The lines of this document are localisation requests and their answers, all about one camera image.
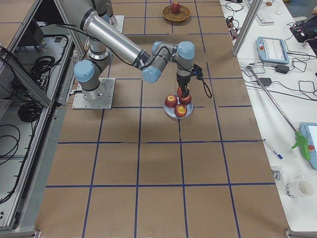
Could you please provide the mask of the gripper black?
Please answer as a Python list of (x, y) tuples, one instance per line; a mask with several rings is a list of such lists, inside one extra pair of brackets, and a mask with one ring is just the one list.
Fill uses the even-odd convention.
[(194, 64), (190, 69), (183, 69), (180, 65), (177, 65), (176, 81), (178, 83), (177, 92), (181, 92), (181, 98), (186, 98), (189, 95), (189, 89), (187, 84), (190, 82), (191, 77), (197, 77), (198, 79), (203, 78), (202, 68)]

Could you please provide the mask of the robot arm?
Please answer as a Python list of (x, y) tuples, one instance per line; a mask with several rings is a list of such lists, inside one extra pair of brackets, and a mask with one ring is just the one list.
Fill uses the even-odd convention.
[(168, 62), (177, 64), (176, 80), (182, 96), (189, 95), (188, 83), (192, 76), (203, 77), (202, 69), (193, 62), (195, 46), (190, 41), (178, 44), (156, 41), (152, 53), (147, 53), (115, 29), (112, 3), (109, 0), (64, 0), (62, 6), (74, 27), (109, 48), (117, 57), (123, 57), (142, 71), (149, 83), (158, 81)]

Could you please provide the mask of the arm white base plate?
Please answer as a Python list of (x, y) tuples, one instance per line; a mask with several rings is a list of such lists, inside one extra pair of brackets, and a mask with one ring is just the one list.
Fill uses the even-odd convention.
[(112, 108), (115, 89), (115, 78), (99, 78), (99, 87), (94, 91), (86, 91), (78, 83), (72, 108), (74, 110), (99, 110)]
[(114, 29), (122, 33), (124, 18), (125, 18), (124, 15), (113, 15), (112, 17), (109, 18), (109, 23)]

